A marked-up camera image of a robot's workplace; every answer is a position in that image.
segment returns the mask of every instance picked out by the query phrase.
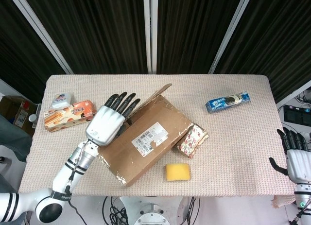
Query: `sponge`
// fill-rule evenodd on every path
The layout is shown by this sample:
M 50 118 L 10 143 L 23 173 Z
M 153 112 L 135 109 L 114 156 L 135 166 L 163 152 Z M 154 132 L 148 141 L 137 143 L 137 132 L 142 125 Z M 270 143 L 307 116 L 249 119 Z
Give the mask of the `sponge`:
M 190 180 L 190 166 L 187 163 L 167 164 L 166 180 Z

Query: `cardboard flap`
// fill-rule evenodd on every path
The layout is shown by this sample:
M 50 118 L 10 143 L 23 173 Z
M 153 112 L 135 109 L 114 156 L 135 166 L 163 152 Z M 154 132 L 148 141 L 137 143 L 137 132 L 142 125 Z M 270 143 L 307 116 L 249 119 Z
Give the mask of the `cardboard flap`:
M 154 100 L 156 97 L 158 97 L 160 94 L 162 94 L 167 88 L 169 88 L 172 85 L 172 83 L 167 83 L 164 85 L 160 90 L 156 91 L 152 94 L 145 102 L 143 102 L 129 117 L 130 119 L 134 114 L 136 114 L 142 107 L 144 107 L 146 104 L 148 104 L 150 101 Z

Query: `textured tablecloth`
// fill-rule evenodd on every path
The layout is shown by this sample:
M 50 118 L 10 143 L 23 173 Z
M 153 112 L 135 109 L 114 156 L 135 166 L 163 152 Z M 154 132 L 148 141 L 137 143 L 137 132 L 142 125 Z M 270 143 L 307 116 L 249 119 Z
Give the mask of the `textured tablecloth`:
M 136 92 L 143 101 L 166 83 L 164 96 L 193 122 L 208 131 L 209 138 L 193 159 L 169 151 L 133 186 L 125 188 L 109 169 L 95 159 L 75 195 L 237 196 L 292 195 L 288 177 L 273 170 L 269 157 L 285 167 L 282 128 L 269 81 L 261 75 L 55 75 L 47 81 L 31 152 L 20 192 L 52 187 L 52 182 L 78 143 L 86 139 L 88 123 L 50 133 L 43 126 L 43 111 L 55 94 L 73 92 L 75 101 L 90 99 L 99 108 L 114 93 Z M 209 114 L 205 103 L 246 90 L 251 102 Z M 167 182 L 167 163 L 190 165 L 191 180 Z

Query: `oreo package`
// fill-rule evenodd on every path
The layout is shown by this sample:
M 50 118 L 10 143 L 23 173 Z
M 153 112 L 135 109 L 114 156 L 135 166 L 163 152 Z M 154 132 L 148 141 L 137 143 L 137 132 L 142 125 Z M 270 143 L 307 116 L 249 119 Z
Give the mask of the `oreo package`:
M 230 107 L 235 107 L 239 104 L 244 104 L 251 101 L 246 91 L 231 95 L 227 97 L 220 97 L 217 99 L 210 100 L 206 103 L 206 108 L 209 113 L 221 111 Z

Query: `white robotic hand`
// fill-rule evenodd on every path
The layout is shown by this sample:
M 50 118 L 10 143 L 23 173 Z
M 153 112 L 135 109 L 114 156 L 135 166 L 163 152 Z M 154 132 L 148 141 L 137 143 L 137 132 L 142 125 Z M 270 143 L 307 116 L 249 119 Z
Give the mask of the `white robotic hand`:
M 273 158 L 270 158 L 272 167 L 284 174 L 296 183 L 295 198 L 299 213 L 290 222 L 291 225 L 297 224 L 301 218 L 302 225 L 311 224 L 311 152 L 308 150 L 304 137 L 287 128 L 277 130 L 282 139 L 284 153 L 286 155 L 287 169 L 279 167 Z
M 112 95 L 98 110 L 86 128 L 88 139 L 81 142 L 68 158 L 53 180 L 52 189 L 27 194 L 0 193 L 0 222 L 13 221 L 26 211 L 35 211 L 38 220 L 43 223 L 53 222 L 61 215 L 65 202 L 71 200 L 72 190 L 98 155 L 98 147 L 106 146 L 113 140 L 125 119 L 140 102 L 140 99 L 136 99 L 126 109 L 136 95 L 129 95 L 120 105 L 126 94 Z

